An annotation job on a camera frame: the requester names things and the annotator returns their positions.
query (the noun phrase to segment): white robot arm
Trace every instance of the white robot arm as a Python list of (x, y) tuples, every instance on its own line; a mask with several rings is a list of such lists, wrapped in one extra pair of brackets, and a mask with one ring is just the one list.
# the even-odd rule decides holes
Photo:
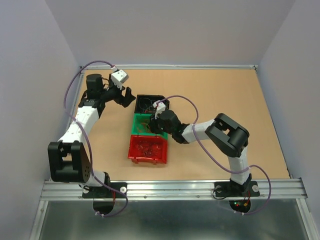
[(155, 102), (153, 107), (156, 112), (149, 123), (153, 133), (164, 131), (171, 134), (172, 138), (180, 144), (193, 143), (197, 138), (213, 141), (228, 157), (230, 171), (235, 172), (231, 173), (230, 180), (239, 188), (239, 191), (248, 191), (251, 180), (247, 159), (249, 132), (244, 127), (223, 113), (207, 122), (184, 124), (172, 110), (166, 109), (163, 102)]
[[(100, 118), (106, 103), (115, 101), (123, 107), (136, 99), (131, 94), (129, 87), (125, 88), (123, 83), (129, 78), (123, 70), (113, 68), (109, 75), (108, 87), (105, 88), (103, 78), (100, 74), (90, 74), (86, 77), (87, 90), (82, 95), (78, 105), (76, 122), (82, 126), (86, 135), (89, 135), (92, 127)], [(51, 178), (55, 182), (74, 182), (88, 187), (102, 186), (94, 176), (102, 183), (109, 185), (110, 178), (106, 172), (92, 170), (86, 154), (84, 144), (86, 143), (83, 131), (73, 121), (65, 134), (56, 142), (48, 146), (48, 157)], [(71, 155), (71, 161), (64, 158)]]

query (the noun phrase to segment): stacked bins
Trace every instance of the stacked bins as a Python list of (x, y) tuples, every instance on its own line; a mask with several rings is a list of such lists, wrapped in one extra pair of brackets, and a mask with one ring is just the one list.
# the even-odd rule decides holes
[[(133, 115), (133, 125), (130, 137), (128, 158), (138, 164), (142, 162), (153, 164), (167, 163), (168, 134), (155, 134), (150, 131), (148, 123), (156, 112), (153, 103), (164, 99), (161, 95), (137, 95)], [(163, 102), (169, 108), (169, 101)]]

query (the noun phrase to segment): gray wall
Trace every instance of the gray wall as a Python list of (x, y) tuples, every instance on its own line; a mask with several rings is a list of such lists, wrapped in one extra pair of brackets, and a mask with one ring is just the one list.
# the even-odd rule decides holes
[(2, 1), (0, 23), (0, 238), (26, 240), (78, 64), (44, 0)]
[(46, 0), (76, 60), (258, 64), (295, 0)]
[(320, 1), (297, 0), (258, 76), (289, 171), (302, 177), (320, 229)]

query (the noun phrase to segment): green plastic bin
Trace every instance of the green plastic bin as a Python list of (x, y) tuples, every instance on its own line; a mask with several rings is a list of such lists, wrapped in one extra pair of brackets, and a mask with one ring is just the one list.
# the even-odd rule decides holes
[(150, 116), (151, 114), (135, 113), (133, 116), (131, 134), (142, 136), (158, 136), (164, 138), (165, 140), (168, 140), (168, 134), (166, 132), (162, 132), (161, 134), (151, 133), (150, 129), (148, 128)]

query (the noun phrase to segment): black box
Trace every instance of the black box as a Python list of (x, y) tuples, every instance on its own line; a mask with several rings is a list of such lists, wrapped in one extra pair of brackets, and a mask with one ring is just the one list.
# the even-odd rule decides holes
[[(156, 112), (153, 104), (156, 101), (165, 99), (162, 95), (137, 95), (135, 101), (135, 114), (153, 114)], [(165, 100), (164, 105), (169, 109), (169, 100)]]

